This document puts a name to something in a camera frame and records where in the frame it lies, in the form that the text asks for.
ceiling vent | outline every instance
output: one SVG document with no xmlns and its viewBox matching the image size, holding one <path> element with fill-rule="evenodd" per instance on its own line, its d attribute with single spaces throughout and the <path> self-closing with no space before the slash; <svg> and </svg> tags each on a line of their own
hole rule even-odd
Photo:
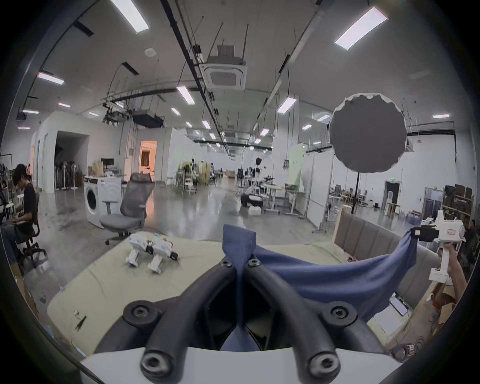
<svg viewBox="0 0 480 384">
<path fill-rule="evenodd" d="M 164 126 L 163 118 L 150 110 L 134 111 L 132 118 L 135 124 L 143 125 L 147 128 L 162 128 Z"/>
<path fill-rule="evenodd" d="M 218 56 L 209 56 L 200 64 L 200 71 L 207 89 L 245 89 L 247 66 L 240 57 L 235 57 L 233 45 L 217 46 Z"/>
</svg>

door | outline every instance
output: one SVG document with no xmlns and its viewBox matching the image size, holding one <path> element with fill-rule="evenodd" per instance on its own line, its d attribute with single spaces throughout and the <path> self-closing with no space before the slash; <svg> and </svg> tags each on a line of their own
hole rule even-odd
<svg viewBox="0 0 480 384">
<path fill-rule="evenodd" d="M 138 171 L 143 173 L 150 173 L 152 181 L 155 181 L 155 157 L 156 141 L 142 141 L 140 143 L 140 159 L 138 162 Z"/>
<path fill-rule="evenodd" d="M 384 200 L 382 202 L 382 209 L 385 209 L 385 205 L 386 205 L 386 202 L 387 202 L 387 197 L 388 197 L 388 192 L 389 191 L 392 191 L 392 193 L 393 193 L 392 203 L 396 204 L 396 202 L 398 200 L 398 192 L 400 191 L 400 183 L 390 182 L 390 181 L 385 182 Z"/>
<path fill-rule="evenodd" d="M 47 173 L 45 172 L 45 146 L 47 144 L 48 133 L 43 137 L 43 148 L 42 148 L 42 189 L 47 189 Z"/>
</svg>

doorway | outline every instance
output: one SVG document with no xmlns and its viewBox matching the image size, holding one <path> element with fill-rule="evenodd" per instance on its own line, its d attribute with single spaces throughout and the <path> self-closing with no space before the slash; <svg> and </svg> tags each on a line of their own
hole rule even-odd
<svg viewBox="0 0 480 384">
<path fill-rule="evenodd" d="M 156 140 L 144 140 L 140 143 L 140 159 L 138 161 L 138 171 L 140 173 L 150 173 L 152 181 L 155 181 L 155 156 Z"/>
<path fill-rule="evenodd" d="M 422 220 L 428 217 L 437 218 L 437 212 L 442 207 L 444 192 L 435 188 L 425 188 L 423 197 Z"/>
<path fill-rule="evenodd" d="M 388 193 L 392 191 L 393 193 L 393 198 L 392 198 L 392 203 L 396 204 L 398 200 L 398 193 L 400 191 L 400 182 L 399 181 L 385 181 L 385 189 L 384 189 L 384 199 L 382 201 L 382 209 L 385 209 L 385 206 L 387 204 L 387 197 Z"/>
</svg>

ceiling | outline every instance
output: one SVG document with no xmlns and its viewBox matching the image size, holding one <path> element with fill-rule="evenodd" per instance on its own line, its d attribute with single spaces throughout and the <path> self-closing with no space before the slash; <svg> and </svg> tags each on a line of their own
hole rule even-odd
<svg viewBox="0 0 480 384">
<path fill-rule="evenodd" d="M 248 66 L 245 91 L 213 90 L 213 106 L 218 109 L 216 118 L 228 141 L 246 142 L 250 136 L 286 54 L 291 53 L 316 10 L 312 2 L 179 1 L 187 25 L 190 22 L 193 30 L 198 26 L 194 40 L 205 59 L 212 46 L 212 54 L 216 55 L 216 46 L 222 43 L 234 45 L 235 56 L 241 56 L 249 25 L 244 56 Z M 180 78 L 185 59 L 160 1 L 134 0 L 134 3 L 149 29 L 135 33 L 110 1 L 100 0 L 79 19 L 93 35 L 88 37 L 77 28 L 70 28 L 46 61 L 44 70 L 61 77 L 65 84 L 59 86 L 37 79 L 30 95 L 38 99 L 28 99 L 26 106 L 42 112 L 61 109 L 101 120 L 107 94 L 112 99 L 129 93 L 175 88 L 177 84 L 195 86 L 188 66 Z M 175 2 L 169 3 L 179 20 Z M 336 0 L 290 68 L 289 80 L 286 73 L 283 75 L 280 91 L 289 91 L 300 98 L 300 127 L 312 124 L 307 131 L 300 129 L 299 142 L 313 143 L 318 139 L 324 142 L 326 125 L 317 122 L 316 116 L 333 111 L 345 97 L 358 92 L 383 93 L 406 116 L 412 117 L 414 126 L 415 122 L 433 122 L 433 114 L 450 113 L 448 120 L 455 121 L 455 129 L 466 130 L 468 100 L 433 31 L 406 0 L 370 1 L 372 5 L 389 19 L 347 51 L 334 41 L 369 7 L 367 1 Z M 188 47 L 180 21 L 178 25 Z M 157 55 L 147 57 L 144 54 L 147 48 L 155 49 Z M 134 76 L 121 66 L 124 61 L 139 74 Z M 188 121 L 193 126 L 187 130 L 189 137 L 209 138 L 201 121 L 210 121 L 210 116 L 199 92 L 192 92 L 195 105 L 187 105 L 177 92 L 161 97 L 139 97 L 131 100 L 129 106 L 155 111 L 165 118 L 166 126 L 186 127 Z M 72 107 L 59 107 L 59 101 Z M 265 127 L 269 133 L 261 137 L 260 145 L 271 145 L 276 103 L 281 101 L 274 98 L 250 140 Z M 171 111 L 172 107 L 180 112 L 179 117 Z M 89 111 L 100 116 L 93 117 Z M 452 124 L 421 128 L 452 128 Z"/>
</svg>

blue cloth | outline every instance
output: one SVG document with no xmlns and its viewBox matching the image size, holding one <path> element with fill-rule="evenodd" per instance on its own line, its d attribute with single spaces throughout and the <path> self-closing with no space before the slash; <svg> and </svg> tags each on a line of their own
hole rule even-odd
<svg viewBox="0 0 480 384">
<path fill-rule="evenodd" d="M 222 350 L 245 350 L 248 342 L 242 333 L 243 268 L 253 256 L 277 273 L 302 297 L 329 303 L 345 301 L 354 306 L 359 317 L 368 321 L 388 306 L 408 269 L 417 260 L 417 239 L 408 232 L 391 254 L 349 264 L 317 265 L 266 250 L 256 245 L 256 233 L 225 224 L 223 252 L 237 269 L 236 311 L 238 327 Z"/>
</svg>

